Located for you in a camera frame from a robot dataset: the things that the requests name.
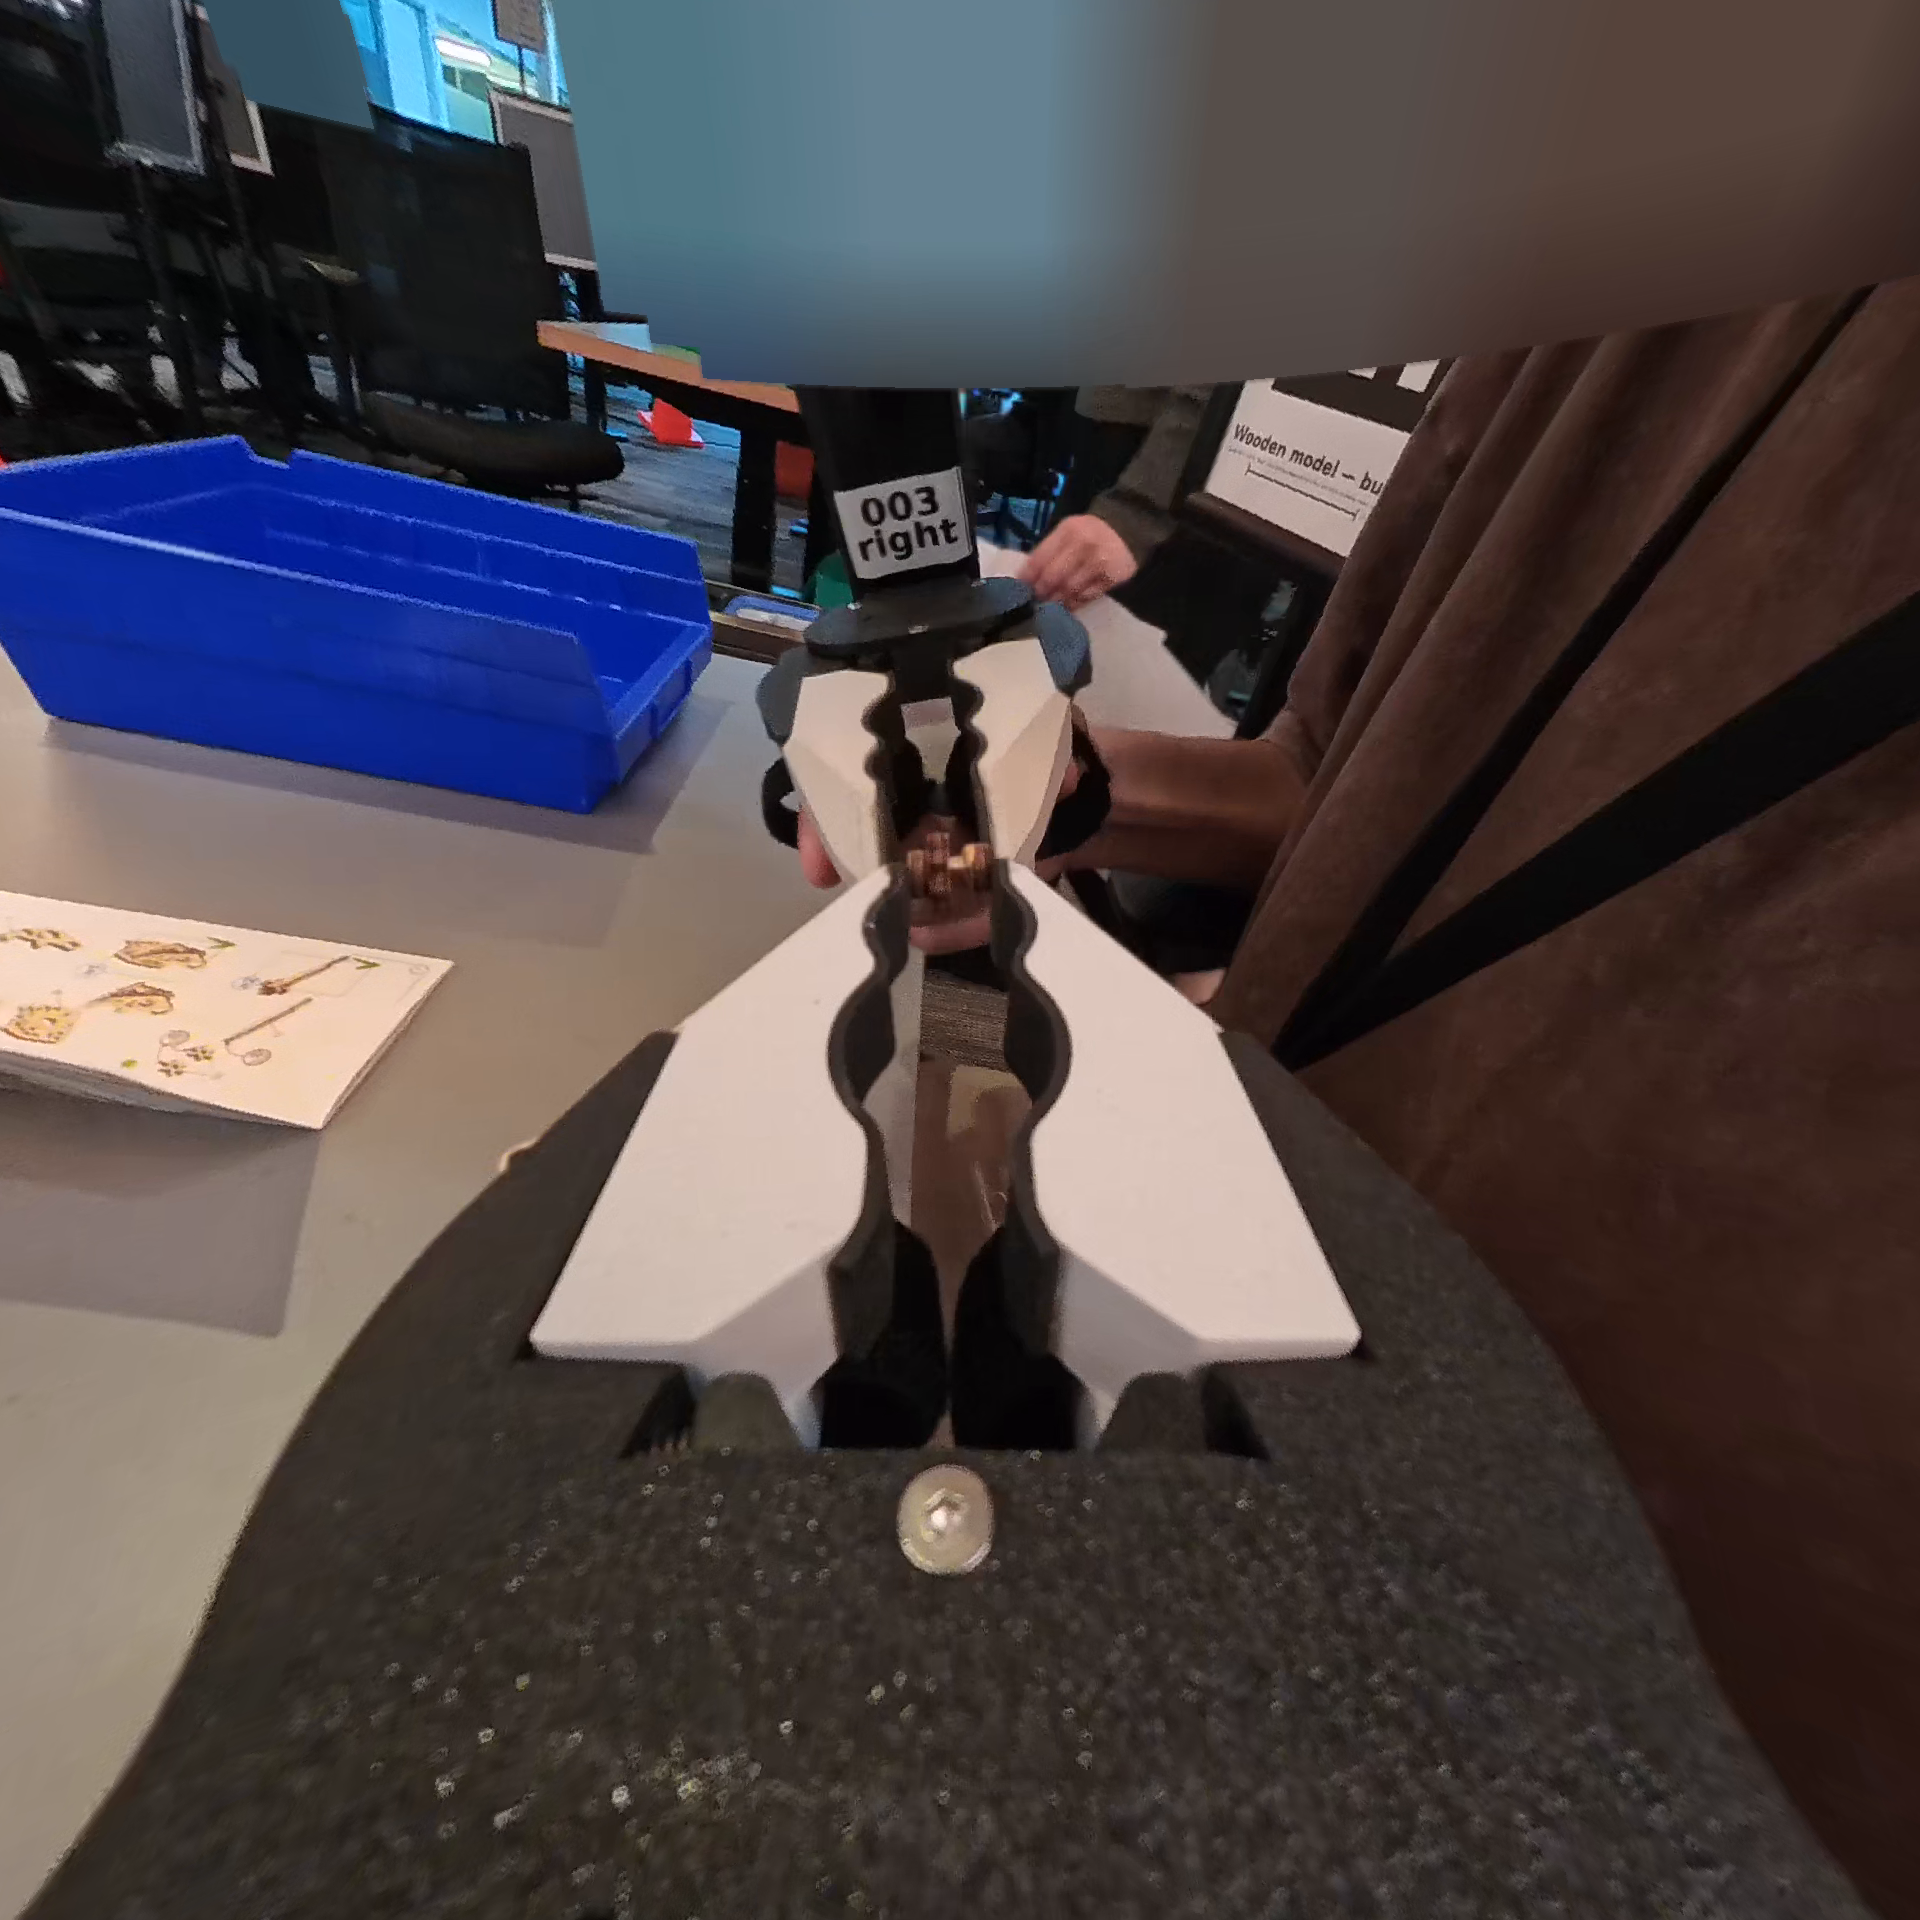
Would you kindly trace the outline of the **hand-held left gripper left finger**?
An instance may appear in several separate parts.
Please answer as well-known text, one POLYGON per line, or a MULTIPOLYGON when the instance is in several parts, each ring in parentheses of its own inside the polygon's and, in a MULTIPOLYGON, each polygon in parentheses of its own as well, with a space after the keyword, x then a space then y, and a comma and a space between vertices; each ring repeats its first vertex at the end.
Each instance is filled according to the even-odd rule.
POLYGON ((759 1377, 809 1446, 926 1443, 911 905, 855 880, 670 1038, 538 1355, 759 1377))

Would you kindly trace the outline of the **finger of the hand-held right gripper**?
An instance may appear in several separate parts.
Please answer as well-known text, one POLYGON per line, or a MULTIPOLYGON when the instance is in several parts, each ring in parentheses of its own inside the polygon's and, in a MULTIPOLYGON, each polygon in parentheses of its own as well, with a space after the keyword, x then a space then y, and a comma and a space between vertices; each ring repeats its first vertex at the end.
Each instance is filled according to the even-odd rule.
POLYGON ((779 757, 840 881, 899 864, 904 748, 891 673, 844 663, 779 665, 779 757))
POLYGON ((995 859, 1041 864, 1073 757, 1073 699, 1041 639, 996 639, 952 665, 950 797, 995 859))

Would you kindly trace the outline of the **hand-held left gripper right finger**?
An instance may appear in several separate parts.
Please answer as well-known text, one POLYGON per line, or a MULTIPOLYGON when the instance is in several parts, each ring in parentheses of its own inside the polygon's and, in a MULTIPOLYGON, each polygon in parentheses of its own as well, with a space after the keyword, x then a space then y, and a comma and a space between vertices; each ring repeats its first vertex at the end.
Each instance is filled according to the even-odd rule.
POLYGON ((1019 1343, 1094 1444, 1143 1376, 1344 1360, 1361 1323, 1226 1036, 1028 868, 992 872, 1007 1061, 1028 1094, 1002 1228, 1019 1343))

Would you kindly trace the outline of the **person's right forearm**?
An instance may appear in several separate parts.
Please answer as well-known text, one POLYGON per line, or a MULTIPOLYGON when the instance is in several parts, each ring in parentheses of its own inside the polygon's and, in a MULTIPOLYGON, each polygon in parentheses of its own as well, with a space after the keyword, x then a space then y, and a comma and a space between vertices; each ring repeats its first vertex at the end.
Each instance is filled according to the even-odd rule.
POLYGON ((1064 855, 1062 872, 1139 872, 1242 896, 1262 889, 1307 800, 1307 780, 1281 742, 1111 727, 1091 737, 1111 805, 1100 832, 1064 855))

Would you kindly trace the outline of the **grey desk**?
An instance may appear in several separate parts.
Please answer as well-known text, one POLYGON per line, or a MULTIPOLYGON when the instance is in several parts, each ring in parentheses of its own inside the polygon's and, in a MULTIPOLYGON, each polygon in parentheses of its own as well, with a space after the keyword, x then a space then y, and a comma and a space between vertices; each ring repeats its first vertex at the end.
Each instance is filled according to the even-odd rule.
POLYGON ((305 1407, 420 1251, 816 908, 713 657, 591 815, 49 719, 6 665, 6 889, 446 958, 318 1134, 6 1089, 3 1908, 148 1732, 305 1407))

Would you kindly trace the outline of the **person's right hand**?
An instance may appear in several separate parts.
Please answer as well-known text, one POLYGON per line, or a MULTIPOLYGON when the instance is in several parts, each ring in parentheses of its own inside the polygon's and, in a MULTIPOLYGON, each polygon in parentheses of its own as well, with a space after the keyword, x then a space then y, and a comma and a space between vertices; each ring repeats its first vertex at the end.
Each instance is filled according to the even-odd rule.
MULTIPOLYGON (((1122 828, 1130 824, 1128 807, 1136 797, 1139 785, 1134 768, 1134 761, 1139 758, 1136 748, 1139 733, 1134 729, 1094 727, 1076 735, 1076 745, 1073 748, 1064 771, 1062 792, 1047 815, 1047 828, 1057 828, 1073 808, 1073 797, 1083 784, 1089 784, 1098 764, 1107 771, 1111 782, 1111 815, 1076 848, 1041 856, 1036 872, 1044 881, 1080 878, 1081 872, 1105 872, 1113 867, 1116 856, 1122 853, 1122 828)), ((798 811, 798 853, 804 878, 816 889, 831 889, 841 880, 841 872, 832 864, 826 840, 804 807, 798 811)), ((982 896, 969 903, 964 896, 961 903, 921 903, 915 908, 911 939, 912 947, 926 953, 928 960, 984 951, 992 942, 992 901, 982 896)))

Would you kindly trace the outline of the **wooden top table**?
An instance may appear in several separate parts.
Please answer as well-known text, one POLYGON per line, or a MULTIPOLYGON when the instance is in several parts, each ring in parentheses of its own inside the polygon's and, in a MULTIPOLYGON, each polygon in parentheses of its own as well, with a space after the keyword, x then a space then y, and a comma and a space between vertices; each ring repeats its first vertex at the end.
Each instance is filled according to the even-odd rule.
POLYGON ((720 596, 803 598, 826 549, 815 537, 812 455, 793 390, 707 380, 696 351, 654 348, 642 324, 542 320, 538 337, 582 369, 587 423, 616 436, 623 456, 591 508, 696 542, 720 596), (705 448, 651 443, 633 408, 654 392, 699 425, 705 448))

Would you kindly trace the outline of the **black framed sign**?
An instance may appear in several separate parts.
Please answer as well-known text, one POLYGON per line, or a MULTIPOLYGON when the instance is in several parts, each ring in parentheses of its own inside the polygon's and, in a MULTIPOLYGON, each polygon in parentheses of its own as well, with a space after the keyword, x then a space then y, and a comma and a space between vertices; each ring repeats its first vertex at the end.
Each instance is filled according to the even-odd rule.
POLYGON ((1439 358, 1218 384, 1177 502, 1242 542, 1340 572, 1450 369, 1439 358))

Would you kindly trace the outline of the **black monitor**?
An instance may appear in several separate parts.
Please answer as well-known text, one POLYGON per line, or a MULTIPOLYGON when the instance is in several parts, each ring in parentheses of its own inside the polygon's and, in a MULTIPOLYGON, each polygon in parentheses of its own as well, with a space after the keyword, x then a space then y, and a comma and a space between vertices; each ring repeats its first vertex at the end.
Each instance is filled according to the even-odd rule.
POLYGON ((596 271, 572 111, 505 88, 489 94, 489 110, 496 142, 529 155, 544 259, 570 271, 596 271))

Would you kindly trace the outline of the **black office chair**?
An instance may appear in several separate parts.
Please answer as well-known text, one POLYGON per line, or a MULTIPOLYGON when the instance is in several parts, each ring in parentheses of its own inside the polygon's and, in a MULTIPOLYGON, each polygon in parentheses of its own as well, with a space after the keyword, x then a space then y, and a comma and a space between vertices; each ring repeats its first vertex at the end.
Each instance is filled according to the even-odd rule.
POLYGON ((399 453, 507 496, 579 496, 619 445, 572 413, 527 150, 380 120, 323 157, 346 265, 359 413, 399 453))

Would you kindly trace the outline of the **blue plastic bin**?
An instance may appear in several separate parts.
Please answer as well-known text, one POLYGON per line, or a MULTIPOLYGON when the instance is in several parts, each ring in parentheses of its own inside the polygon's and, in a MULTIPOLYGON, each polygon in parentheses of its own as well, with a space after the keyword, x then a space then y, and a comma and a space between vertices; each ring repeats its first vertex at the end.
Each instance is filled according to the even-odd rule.
POLYGON ((9 465, 3 574, 62 723, 572 813, 713 655, 681 537, 243 438, 9 465))

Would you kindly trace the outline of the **person's brown top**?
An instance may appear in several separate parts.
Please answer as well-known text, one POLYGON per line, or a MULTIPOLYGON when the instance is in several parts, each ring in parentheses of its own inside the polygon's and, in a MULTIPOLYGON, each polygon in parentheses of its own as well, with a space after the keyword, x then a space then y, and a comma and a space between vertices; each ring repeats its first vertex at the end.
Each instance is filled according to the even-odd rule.
MULTIPOLYGON (((1271 737, 1281 1040, 1691 489, 1401 947, 1915 596, 1915 279, 1464 358, 1271 737)), ((1815 1831, 1915 1915, 1915 724, 1306 1070, 1554 1347, 1815 1831)))

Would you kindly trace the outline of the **printed instruction booklet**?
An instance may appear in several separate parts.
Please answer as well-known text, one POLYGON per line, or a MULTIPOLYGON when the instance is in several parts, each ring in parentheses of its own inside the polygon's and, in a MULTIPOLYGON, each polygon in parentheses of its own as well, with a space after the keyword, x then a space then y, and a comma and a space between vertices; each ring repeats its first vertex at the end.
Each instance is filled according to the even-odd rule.
POLYGON ((3 894, 3 1080, 154 1113, 327 1126, 454 965, 3 894))

